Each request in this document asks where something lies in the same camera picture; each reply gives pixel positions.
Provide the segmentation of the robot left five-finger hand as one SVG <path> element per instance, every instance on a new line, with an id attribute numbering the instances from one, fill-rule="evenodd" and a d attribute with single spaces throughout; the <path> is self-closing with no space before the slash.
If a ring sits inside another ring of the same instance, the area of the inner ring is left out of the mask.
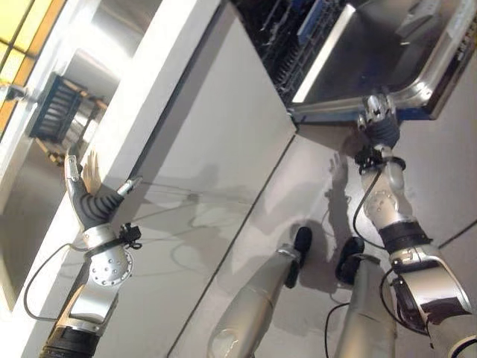
<path id="1" fill-rule="evenodd" d="M 76 145 L 69 147 L 64 160 L 66 191 L 75 215 L 84 231 L 102 224 L 110 223 L 123 200 L 141 182 L 142 177 L 126 180 L 116 191 L 107 195 L 93 195 L 86 188 L 81 177 L 82 166 L 78 162 L 79 151 Z"/>

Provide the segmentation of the robot right five-finger hand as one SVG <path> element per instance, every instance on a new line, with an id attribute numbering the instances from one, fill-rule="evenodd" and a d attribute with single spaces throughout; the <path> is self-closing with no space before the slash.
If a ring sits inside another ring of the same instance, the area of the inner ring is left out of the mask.
<path id="1" fill-rule="evenodd" d="M 362 104 L 364 109 L 358 115 L 358 129 L 365 133 L 372 146 L 393 148 L 400 138 L 400 130 L 391 98 L 384 93 L 373 94 L 363 97 Z"/>

